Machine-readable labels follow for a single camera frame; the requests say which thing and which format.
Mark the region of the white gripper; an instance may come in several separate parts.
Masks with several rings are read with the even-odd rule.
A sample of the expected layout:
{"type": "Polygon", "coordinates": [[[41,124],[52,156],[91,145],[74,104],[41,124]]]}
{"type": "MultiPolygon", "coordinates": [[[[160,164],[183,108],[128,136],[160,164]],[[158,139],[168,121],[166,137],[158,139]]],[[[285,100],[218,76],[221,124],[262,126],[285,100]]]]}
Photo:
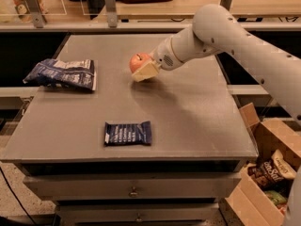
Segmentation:
{"type": "Polygon", "coordinates": [[[150,54],[154,61],[147,60],[131,66],[132,78],[135,82],[156,76],[159,73],[160,67],[163,70],[172,71],[183,65],[173,51],[171,37],[163,40],[150,54]]]}

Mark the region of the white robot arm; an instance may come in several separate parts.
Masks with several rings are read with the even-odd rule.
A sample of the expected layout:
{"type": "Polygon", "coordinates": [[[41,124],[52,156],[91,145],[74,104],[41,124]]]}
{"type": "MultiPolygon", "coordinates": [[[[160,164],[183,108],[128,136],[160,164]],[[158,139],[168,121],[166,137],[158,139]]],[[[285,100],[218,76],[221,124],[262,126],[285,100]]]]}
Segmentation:
{"type": "Polygon", "coordinates": [[[150,53],[131,57],[132,78],[140,82],[184,63],[219,53],[234,58],[296,121],[301,118],[301,59],[248,33],[228,10],[201,7],[191,25],[150,53]]]}

